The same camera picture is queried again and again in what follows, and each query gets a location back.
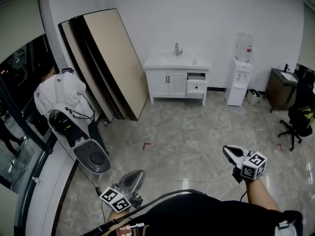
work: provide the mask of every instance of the white wall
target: white wall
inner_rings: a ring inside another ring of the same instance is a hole
[[[49,45],[56,63],[61,70],[74,67],[60,34],[58,24],[75,16],[104,9],[103,0],[39,0],[42,20],[46,30]],[[95,109],[98,118],[100,108],[91,97],[87,97]]]
[[[209,87],[225,87],[237,32],[254,37],[250,87],[265,90],[271,67],[294,68],[303,35],[303,0],[104,0],[118,9],[143,65],[150,51],[209,54]]]

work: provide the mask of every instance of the leaning wooden panel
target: leaning wooden panel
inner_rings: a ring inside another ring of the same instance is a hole
[[[111,122],[114,118],[114,112],[112,110],[111,104],[108,102],[108,99],[105,98],[104,93],[98,88],[96,85],[93,76],[89,70],[89,66],[87,65],[80,47],[75,39],[73,31],[70,27],[70,22],[66,21],[61,23],[64,37],[67,40],[68,45],[70,46],[71,51],[73,53],[74,58],[79,66],[80,71],[82,72],[84,79],[86,80],[88,86],[90,87],[94,97],[96,98],[98,104],[100,105],[101,109],[104,111],[106,117]]]
[[[138,119],[149,95],[147,81],[118,11],[99,11],[83,17],[115,83]]]

